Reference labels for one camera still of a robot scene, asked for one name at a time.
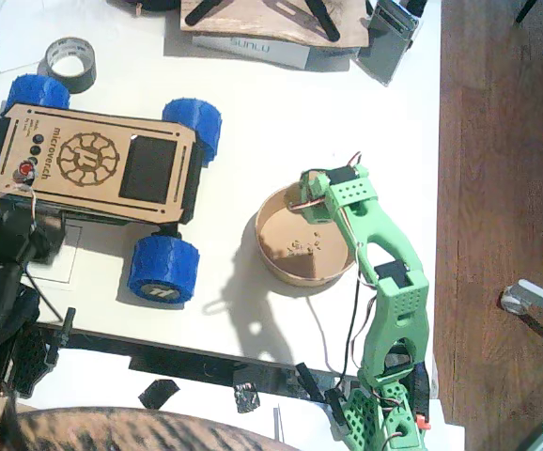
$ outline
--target robotic arm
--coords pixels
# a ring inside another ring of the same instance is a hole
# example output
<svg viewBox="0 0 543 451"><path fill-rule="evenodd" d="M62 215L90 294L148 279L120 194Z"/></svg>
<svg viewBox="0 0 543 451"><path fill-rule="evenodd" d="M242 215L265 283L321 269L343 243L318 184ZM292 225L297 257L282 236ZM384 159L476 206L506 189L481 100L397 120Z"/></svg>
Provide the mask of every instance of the robotic arm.
<svg viewBox="0 0 543 451"><path fill-rule="evenodd" d="M428 281L409 240L380 207L367 175L360 164L307 171L301 178L302 203L290 208L300 210L311 224L334 221L365 284L377 291L376 316L357 374L364 390L352 391L334 418L346 419L349 433L344 440L350 449L425 450L427 411L416 408L420 402L414 387L420 385L415 369L424 365L428 341ZM369 243L395 261L373 267L367 257ZM386 357L391 353L405 356L406 362L389 365ZM422 392L427 397L427 389Z"/></svg>

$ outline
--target tape roll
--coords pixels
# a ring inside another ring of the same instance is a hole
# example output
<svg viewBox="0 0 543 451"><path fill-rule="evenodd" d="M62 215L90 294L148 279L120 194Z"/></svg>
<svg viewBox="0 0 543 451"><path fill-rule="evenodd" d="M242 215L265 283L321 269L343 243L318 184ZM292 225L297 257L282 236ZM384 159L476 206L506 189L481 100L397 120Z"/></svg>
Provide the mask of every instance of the tape roll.
<svg viewBox="0 0 543 451"><path fill-rule="evenodd" d="M54 65L69 56L76 56L82 62L84 70L77 75L62 75L56 72ZM94 85L96 81L96 54L87 40L62 38L56 40L46 50L46 70L48 76L59 81L71 94L79 94Z"/></svg>

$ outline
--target table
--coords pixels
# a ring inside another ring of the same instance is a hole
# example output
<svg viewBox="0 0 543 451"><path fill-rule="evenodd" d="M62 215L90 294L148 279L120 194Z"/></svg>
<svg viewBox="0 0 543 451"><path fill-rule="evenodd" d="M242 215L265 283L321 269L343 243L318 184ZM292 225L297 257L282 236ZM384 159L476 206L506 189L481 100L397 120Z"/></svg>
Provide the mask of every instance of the table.
<svg viewBox="0 0 543 451"><path fill-rule="evenodd" d="M214 104L224 124L218 157L202 173L194 219L180 230L201 254L194 298L177 310L145 303L126 288L132 248L152 227L75 223L81 234L77 248L68 249L69 277L39 282L50 301L63 313L75 307L74 327L87 334L340 371L355 270L323 290L286 286L257 254L253 219L268 195L304 169L345 164L360 150L382 206L410 238L430 281L432 368L440 9L440 0L428 2L419 36L388 88L352 61L348 71L324 73L221 54L164 56L179 45L176 13L136 19L135 30L124 24L113 35L104 32L106 24L84 30L79 37L96 50L98 79L72 96L71 108L158 118L172 99L195 97ZM0 73L0 107L12 80L35 70ZM381 256L372 261L383 262ZM363 290L357 329L370 296ZM39 321L53 319L42 306ZM362 348L363 339L357 359ZM355 365L348 373L356 373Z"/></svg>

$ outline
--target bowl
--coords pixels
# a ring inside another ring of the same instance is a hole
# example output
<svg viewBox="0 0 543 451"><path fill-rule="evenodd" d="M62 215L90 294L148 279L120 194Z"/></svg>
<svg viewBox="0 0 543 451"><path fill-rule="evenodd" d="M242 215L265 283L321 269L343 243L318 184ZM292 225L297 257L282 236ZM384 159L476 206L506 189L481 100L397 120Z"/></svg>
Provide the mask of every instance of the bowl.
<svg viewBox="0 0 543 451"><path fill-rule="evenodd" d="M278 279L295 287L319 287L342 275L353 257L335 223L312 225L289 203L300 202L299 183L272 194L255 220L259 251Z"/></svg>

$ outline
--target blue wheel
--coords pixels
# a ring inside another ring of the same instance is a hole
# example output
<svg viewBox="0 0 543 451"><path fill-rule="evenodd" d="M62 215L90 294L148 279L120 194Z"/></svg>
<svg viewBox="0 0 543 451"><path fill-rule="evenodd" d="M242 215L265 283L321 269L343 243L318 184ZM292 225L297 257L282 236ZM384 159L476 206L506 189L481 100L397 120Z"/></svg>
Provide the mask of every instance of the blue wheel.
<svg viewBox="0 0 543 451"><path fill-rule="evenodd" d="M28 73L12 82L8 92L7 109L15 102L67 109L69 98L68 90L54 78Z"/></svg>
<svg viewBox="0 0 543 451"><path fill-rule="evenodd" d="M159 303L185 303L194 295L199 254L194 246L155 235L136 243L128 287L137 296Z"/></svg>
<svg viewBox="0 0 543 451"><path fill-rule="evenodd" d="M217 108L197 99L176 99L163 109L163 120L177 122L196 131L205 144L204 166L217 155L217 144L222 129L222 115Z"/></svg>

